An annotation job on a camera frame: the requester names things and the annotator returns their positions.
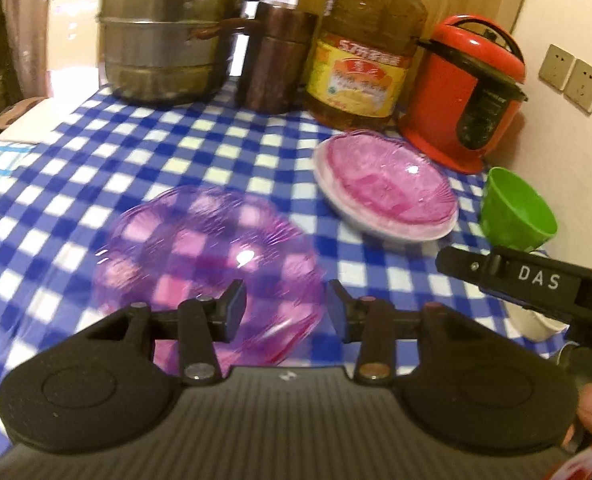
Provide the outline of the white plastic bowl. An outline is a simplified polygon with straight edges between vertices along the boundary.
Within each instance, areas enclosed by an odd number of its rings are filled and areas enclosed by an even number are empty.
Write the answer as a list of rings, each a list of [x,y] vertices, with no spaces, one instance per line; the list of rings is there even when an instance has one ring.
[[[518,304],[504,301],[504,308],[515,330],[526,339],[534,342],[542,342],[563,333],[568,325],[546,318],[541,313],[528,310]]]

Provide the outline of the green plastic bowl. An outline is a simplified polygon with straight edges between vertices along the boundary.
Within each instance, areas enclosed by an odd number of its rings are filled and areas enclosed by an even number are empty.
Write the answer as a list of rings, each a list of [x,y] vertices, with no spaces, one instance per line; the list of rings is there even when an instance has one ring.
[[[556,217],[543,197],[502,167],[493,167],[486,178],[479,224],[492,247],[522,252],[533,252],[558,232]]]

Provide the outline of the purple plastic plate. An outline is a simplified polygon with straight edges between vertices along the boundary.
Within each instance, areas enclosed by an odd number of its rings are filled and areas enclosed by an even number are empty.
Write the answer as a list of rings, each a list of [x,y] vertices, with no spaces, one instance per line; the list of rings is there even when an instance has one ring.
[[[350,200],[383,219],[441,224],[457,214],[448,179],[401,140],[367,130],[336,134],[324,166]]]
[[[93,296],[104,313],[133,302],[173,310],[245,283],[247,304],[221,370],[282,362],[324,318],[311,238],[255,195],[184,185],[121,214],[98,253]]]

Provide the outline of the white ceramic plate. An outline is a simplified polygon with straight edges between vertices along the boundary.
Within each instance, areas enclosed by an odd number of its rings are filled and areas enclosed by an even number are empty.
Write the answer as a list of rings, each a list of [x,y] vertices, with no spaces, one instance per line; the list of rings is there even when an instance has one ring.
[[[317,185],[325,198],[339,212],[341,217],[345,218],[346,222],[350,223],[355,229],[393,243],[432,242],[447,236],[454,229],[458,219],[458,204],[457,214],[454,214],[447,222],[441,224],[406,224],[378,217],[377,214],[354,203],[346,193],[341,191],[337,184],[332,182],[331,172],[324,166],[327,140],[321,142],[313,152],[314,179],[317,181]]]

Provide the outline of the blue white checkered tablecloth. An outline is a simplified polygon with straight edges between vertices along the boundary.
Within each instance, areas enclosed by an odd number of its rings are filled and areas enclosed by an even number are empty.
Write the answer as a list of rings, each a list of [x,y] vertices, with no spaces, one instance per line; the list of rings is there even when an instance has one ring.
[[[178,185],[216,185],[275,203],[309,234],[328,278],[414,310],[441,300],[507,337],[501,304],[436,270],[439,244],[393,245],[342,222],[314,182],[331,133],[305,113],[209,104],[136,107],[98,91],[0,188],[0,382],[101,315],[92,276],[118,217]],[[407,422],[395,398],[351,382],[355,347],[323,322],[280,367],[235,370],[219,404],[194,390],[150,448],[117,457],[11,448],[0,419],[0,479],[543,479],[566,459],[474,456]]]

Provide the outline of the red electric pressure cooker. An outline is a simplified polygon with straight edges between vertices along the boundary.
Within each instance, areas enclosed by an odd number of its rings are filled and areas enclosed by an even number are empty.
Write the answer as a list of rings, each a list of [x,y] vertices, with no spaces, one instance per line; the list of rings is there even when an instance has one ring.
[[[524,55],[509,32],[482,16],[453,15],[428,39],[399,131],[430,159],[478,174],[527,96]]]

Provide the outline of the large cooking oil bottle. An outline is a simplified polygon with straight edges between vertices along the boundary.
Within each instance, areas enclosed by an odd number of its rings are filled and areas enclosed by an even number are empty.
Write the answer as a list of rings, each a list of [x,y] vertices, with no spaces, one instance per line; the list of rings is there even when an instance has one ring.
[[[329,128],[384,129],[426,20],[422,0],[327,0],[305,108]]]

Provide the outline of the stainless steel steamer pot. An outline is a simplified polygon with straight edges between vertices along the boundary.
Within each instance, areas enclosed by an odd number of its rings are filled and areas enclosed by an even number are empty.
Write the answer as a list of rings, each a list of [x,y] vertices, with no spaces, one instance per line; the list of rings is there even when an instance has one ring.
[[[101,0],[101,60],[115,96],[136,103],[208,100],[229,76],[235,36],[260,0]]]

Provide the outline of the brown cylindrical canister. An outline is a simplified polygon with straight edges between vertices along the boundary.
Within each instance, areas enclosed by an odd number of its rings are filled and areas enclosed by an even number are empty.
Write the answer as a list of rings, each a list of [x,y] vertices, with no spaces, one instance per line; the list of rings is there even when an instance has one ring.
[[[283,114],[294,105],[317,14],[287,3],[261,1],[249,36],[236,103],[263,114]]]

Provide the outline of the double wall power socket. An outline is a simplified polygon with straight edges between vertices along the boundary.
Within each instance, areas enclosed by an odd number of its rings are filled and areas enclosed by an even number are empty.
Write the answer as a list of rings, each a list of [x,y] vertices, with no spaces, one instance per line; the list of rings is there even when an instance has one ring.
[[[568,101],[592,114],[592,66],[556,44],[548,47],[538,78]]]

